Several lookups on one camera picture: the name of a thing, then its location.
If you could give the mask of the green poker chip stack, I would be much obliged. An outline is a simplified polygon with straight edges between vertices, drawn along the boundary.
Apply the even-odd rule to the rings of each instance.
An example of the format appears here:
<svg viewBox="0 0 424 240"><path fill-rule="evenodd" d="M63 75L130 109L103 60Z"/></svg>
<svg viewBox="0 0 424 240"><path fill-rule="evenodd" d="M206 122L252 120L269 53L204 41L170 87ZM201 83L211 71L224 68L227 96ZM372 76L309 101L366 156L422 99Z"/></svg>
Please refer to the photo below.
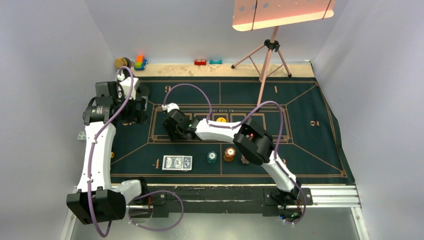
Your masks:
<svg viewBox="0 0 424 240"><path fill-rule="evenodd" d="M217 162L217 153L215 151L210 151L207 154L206 161L208 164L215 164Z"/></svg>

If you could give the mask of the yellow dealer button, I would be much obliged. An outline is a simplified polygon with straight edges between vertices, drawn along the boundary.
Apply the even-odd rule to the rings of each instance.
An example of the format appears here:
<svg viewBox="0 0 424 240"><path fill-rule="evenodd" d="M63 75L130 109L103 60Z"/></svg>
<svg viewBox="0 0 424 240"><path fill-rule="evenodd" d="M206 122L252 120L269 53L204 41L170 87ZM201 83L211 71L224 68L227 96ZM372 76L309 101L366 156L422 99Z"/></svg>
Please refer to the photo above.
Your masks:
<svg viewBox="0 0 424 240"><path fill-rule="evenodd" d="M223 123L226 123L226 122L227 122L227 120L226 120L224 117L218 117L218 118L216 119L216 122L223 122Z"/></svg>

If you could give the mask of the orange poker chip stack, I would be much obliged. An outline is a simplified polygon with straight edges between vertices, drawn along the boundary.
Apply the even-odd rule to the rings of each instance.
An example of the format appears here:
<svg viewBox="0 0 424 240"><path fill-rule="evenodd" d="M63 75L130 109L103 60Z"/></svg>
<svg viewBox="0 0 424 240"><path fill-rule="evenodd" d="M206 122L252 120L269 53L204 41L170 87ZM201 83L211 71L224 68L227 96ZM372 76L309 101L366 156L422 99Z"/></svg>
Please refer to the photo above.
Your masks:
<svg viewBox="0 0 424 240"><path fill-rule="evenodd" d="M224 160L226 162L232 162L236 155L236 150L233 147L228 147L224 152Z"/></svg>

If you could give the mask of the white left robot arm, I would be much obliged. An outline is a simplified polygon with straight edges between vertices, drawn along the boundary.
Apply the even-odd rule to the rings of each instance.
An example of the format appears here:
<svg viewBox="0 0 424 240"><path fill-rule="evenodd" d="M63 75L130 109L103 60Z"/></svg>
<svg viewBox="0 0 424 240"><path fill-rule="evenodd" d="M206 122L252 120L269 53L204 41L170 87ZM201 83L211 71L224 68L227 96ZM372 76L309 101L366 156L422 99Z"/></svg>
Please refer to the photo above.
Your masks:
<svg viewBox="0 0 424 240"><path fill-rule="evenodd" d="M149 199L143 177L112 188L111 158L117 123L144 124L148 118L150 89L138 82L132 91L130 86L130 81L97 82L96 96L82 114L86 134L83 170L76 192L66 197L66 205L84 225L93 223L91 209L97 222L110 222L123 219L131 201L142 205Z"/></svg>

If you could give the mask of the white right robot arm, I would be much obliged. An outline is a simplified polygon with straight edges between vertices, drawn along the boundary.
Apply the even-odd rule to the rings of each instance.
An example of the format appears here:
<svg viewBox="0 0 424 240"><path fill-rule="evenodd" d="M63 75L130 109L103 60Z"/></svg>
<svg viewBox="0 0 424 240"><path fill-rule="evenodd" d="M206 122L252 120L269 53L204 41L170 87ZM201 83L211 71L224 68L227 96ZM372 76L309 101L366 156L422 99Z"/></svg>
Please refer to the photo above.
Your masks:
<svg viewBox="0 0 424 240"><path fill-rule="evenodd" d="M301 185L278 155L273 137L251 118L244 123L191 119L179 109L165 110L164 114L163 126L171 140L233 143L250 163L265 169L284 202L292 204L300 198Z"/></svg>

